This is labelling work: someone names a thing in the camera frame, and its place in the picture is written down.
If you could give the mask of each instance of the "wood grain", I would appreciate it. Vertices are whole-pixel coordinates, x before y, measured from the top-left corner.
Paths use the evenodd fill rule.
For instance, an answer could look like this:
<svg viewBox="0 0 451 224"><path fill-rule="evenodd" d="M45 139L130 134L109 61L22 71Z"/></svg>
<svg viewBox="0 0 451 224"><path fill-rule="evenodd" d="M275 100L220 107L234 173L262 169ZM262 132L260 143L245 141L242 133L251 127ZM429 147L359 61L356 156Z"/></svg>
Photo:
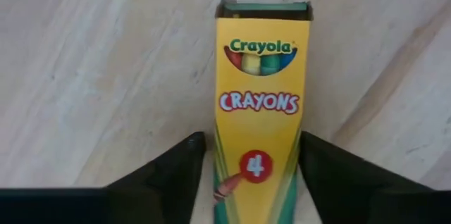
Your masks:
<svg viewBox="0 0 451 224"><path fill-rule="evenodd" d="M211 136L219 1L0 0L0 186L106 185ZM302 127L451 189L450 0L310 1ZM193 223L212 222L211 162ZM299 185L297 223L319 223Z"/></svg>

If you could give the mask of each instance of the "red circle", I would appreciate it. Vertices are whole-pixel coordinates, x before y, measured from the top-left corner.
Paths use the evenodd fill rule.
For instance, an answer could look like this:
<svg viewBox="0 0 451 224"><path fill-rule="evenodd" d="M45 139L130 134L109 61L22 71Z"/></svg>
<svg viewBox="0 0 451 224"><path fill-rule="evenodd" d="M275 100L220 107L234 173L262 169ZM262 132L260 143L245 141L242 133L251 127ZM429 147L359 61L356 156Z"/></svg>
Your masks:
<svg viewBox="0 0 451 224"><path fill-rule="evenodd" d="M264 151L251 150L241 157L240 170L249 182L264 182L273 172L273 159Z"/></svg>

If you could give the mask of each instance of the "blue crayon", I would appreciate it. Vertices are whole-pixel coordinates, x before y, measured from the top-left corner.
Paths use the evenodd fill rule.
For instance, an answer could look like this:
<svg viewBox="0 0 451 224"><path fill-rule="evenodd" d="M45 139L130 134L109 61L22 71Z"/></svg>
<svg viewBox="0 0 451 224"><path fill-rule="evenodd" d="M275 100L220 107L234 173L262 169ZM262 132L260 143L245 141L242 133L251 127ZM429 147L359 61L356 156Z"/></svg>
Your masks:
<svg viewBox="0 0 451 224"><path fill-rule="evenodd" d="M295 58L296 52L297 48L293 48L290 54L279 55L281 70L286 68L291 63L291 61Z"/></svg>

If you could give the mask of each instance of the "box top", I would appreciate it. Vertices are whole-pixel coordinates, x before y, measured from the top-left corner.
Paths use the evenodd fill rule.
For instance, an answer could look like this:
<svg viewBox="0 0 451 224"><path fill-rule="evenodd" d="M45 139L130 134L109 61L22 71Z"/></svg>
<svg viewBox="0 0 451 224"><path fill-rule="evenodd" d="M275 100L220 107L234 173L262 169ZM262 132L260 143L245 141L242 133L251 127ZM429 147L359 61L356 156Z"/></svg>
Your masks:
<svg viewBox="0 0 451 224"><path fill-rule="evenodd" d="M313 20L313 9L310 2L260 4L222 0L216 9L216 17Z"/></svg>

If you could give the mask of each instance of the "green stripe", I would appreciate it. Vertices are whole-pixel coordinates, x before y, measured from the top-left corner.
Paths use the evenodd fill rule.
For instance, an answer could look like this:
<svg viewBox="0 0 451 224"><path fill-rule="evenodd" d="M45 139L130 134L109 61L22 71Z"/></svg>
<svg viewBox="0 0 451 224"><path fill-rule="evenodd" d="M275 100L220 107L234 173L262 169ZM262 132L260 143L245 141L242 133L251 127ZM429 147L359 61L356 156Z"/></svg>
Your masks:
<svg viewBox="0 0 451 224"><path fill-rule="evenodd" d="M226 178L229 177L227 164L226 164L226 160L225 160L226 158L225 158L223 147L221 144L221 137L219 135L219 130L218 130L217 124L216 124L215 142L216 142L216 153L217 153L216 167L218 168L218 173L217 173L218 174L218 185L215 186L215 189L216 189L219 186L220 182L224 181ZM235 197L233 196L233 194L228 195L224 199L224 201L222 201L219 204L222 204L225 206L225 217L226 218L228 217L228 219L230 219L231 223L233 223L233 224L240 223L238 214L237 214L236 204L235 204Z"/></svg>
<svg viewBox="0 0 451 224"><path fill-rule="evenodd" d="M214 187L219 187L219 176L216 169L214 169ZM214 206L214 222L215 224L228 224L227 210L224 201L218 202Z"/></svg>
<svg viewBox="0 0 451 224"><path fill-rule="evenodd" d="M281 4L260 4L260 3L225 3L224 6L232 11L305 11L308 8L307 2L281 3Z"/></svg>
<svg viewBox="0 0 451 224"><path fill-rule="evenodd" d="M288 179L282 179L280 181L280 185L277 191L276 199L273 202L273 207L271 214L269 215L269 223L275 223L276 220L280 218L280 215L283 211L287 211L286 208L291 209L291 211L294 211L295 202L291 205L287 204L287 199L290 197L290 194L292 191L290 191L291 184L293 178L296 177L296 171L297 171L297 159L299 157L299 136L300 136L300 128L298 128L296 132L296 138L293 142L293 146L290 150L290 154L288 155L288 161L287 165L285 166L285 170L283 175L287 176L290 175L291 178ZM295 187L294 193L296 197L296 184L293 185Z"/></svg>
<svg viewBox="0 0 451 224"><path fill-rule="evenodd" d="M291 179L290 186L288 187L287 196L282 206L277 224L293 224L295 217L295 206L297 198L297 172Z"/></svg>

